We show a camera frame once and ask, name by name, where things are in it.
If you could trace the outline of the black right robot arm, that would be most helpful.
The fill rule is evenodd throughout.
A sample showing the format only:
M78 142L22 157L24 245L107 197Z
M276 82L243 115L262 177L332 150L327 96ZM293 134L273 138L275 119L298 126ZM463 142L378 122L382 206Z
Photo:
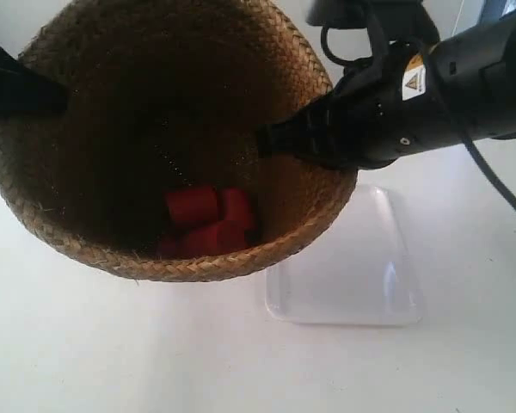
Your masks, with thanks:
M256 135L261 157L292 155L345 170L472 140L516 139L516 10L447 40L419 1L315 1L306 18L365 29L371 55L322 51L343 75L324 95Z

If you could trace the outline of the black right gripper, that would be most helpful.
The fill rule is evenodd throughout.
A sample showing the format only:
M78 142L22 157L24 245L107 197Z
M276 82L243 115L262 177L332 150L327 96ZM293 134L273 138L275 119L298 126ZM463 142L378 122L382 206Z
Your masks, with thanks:
M329 170L383 168L443 145L439 45L396 42L335 88L255 133L260 157L291 155Z

